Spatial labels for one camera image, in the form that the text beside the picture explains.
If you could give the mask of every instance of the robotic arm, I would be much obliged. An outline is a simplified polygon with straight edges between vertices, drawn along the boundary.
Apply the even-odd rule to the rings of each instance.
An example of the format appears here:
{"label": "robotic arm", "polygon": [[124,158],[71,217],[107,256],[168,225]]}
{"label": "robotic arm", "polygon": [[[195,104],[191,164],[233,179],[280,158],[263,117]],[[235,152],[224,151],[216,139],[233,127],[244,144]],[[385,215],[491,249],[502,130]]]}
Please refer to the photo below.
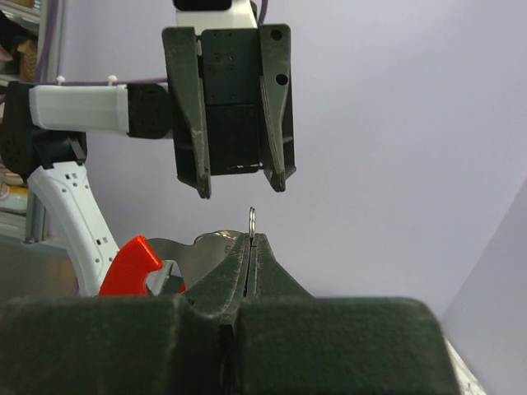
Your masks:
{"label": "robotic arm", "polygon": [[58,225],[81,295],[98,295],[119,257],[84,166],[87,132],[172,139],[178,179],[201,198],[212,175],[264,170],[282,192],[296,169],[288,26],[257,27],[249,0],[174,4],[167,86],[7,88],[0,155]]}

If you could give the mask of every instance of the white backdrop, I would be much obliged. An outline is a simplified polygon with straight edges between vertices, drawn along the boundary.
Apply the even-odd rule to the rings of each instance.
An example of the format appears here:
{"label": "white backdrop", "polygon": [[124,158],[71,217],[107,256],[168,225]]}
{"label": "white backdrop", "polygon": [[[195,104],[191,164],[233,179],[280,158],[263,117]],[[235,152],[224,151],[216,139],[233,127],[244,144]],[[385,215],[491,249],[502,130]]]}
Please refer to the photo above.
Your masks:
{"label": "white backdrop", "polygon": [[[250,206],[315,295],[409,295],[439,315],[527,170],[527,2],[270,0],[292,28],[297,173],[176,181],[170,142],[89,138],[94,193],[119,243],[244,230]],[[72,0],[67,79],[164,76],[171,0]]]}

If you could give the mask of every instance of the round hole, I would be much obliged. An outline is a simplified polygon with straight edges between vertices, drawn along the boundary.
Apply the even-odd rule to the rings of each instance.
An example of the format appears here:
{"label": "round hole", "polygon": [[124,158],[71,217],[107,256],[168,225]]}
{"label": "round hole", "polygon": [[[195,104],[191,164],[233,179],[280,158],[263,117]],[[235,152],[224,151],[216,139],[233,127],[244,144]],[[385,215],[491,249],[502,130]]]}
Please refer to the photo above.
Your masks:
{"label": "round hole", "polygon": [[271,30],[271,38],[275,41],[280,41],[282,39],[282,32],[280,30]]}
{"label": "round hole", "polygon": [[289,82],[289,78],[285,74],[278,74],[277,75],[277,83],[278,85],[286,85]]}

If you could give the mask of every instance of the white cable clip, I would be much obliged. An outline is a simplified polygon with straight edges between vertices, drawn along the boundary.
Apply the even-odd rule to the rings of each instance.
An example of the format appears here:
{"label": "white cable clip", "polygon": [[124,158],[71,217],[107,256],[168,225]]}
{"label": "white cable clip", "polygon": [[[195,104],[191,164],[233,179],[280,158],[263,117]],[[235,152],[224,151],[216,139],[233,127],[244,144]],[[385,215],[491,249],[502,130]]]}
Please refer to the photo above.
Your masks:
{"label": "white cable clip", "polygon": [[113,86],[117,83],[118,79],[116,76],[112,75],[108,77],[108,86]]}

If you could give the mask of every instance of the brown object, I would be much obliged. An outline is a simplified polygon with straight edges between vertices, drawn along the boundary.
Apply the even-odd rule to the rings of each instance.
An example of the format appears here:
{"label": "brown object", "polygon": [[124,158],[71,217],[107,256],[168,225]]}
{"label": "brown object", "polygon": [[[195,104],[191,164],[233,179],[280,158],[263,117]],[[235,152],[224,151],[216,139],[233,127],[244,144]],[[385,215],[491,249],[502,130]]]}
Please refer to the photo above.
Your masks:
{"label": "brown object", "polygon": [[17,50],[21,54],[20,78],[23,81],[35,82],[38,46],[35,39],[28,39],[18,46]]}
{"label": "brown object", "polygon": [[35,6],[35,0],[11,0],[11,2],[29,8],[33,8]]}

